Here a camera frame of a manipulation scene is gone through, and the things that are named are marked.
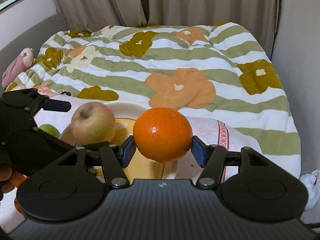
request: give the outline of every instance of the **beige curtain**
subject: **beige curtain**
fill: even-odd
[[[235,22],[250,31],[271,57],[279,0],[54,0],[70,29],[106,25],[215,25]]]

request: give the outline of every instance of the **green fruit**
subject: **green fruit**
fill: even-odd
[[[42,131],[50,134],[51,136],[55,137],[55,138],[59,138],[60,133],[58,131],[57,128],[55,128],[53,125],[51,124],[43,124],[39,126],[39,129],[41,129]]]

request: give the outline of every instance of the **plastic bag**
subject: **plastic bag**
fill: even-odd
[[[308,190],[308,203],[305,207],[308,210],[315,206],[320,196],[320,170],[301,176],[300,181]]]

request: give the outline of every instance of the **wall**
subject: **wall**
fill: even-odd
[[[0,12],[0,50],[20,34],[56,13],[53,0],[20,0]]]
[[[282,0],[272,62],[301,137],[301,174],[320,169],[320,0]],[[306,220],[320,222],[317,212]]]

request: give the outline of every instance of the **plate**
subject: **plate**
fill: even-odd
[[[132,135],[135,120],[148,108],[145,106],[127,102],[108,102],[105,103],[116,118],[117,132],[112,144],[122,144],[129,135]],[[60,140],[78,146],[73,137],[70,126],[68,125],[59,137]],[[157,163],[149,160],[136,150],[129,166],[124,170],[130,183],[134,179],[174,179],[177,172],[178,161],[172,163]],[[97,178],[104,181],[101,167],[93,167],[96,170]]]

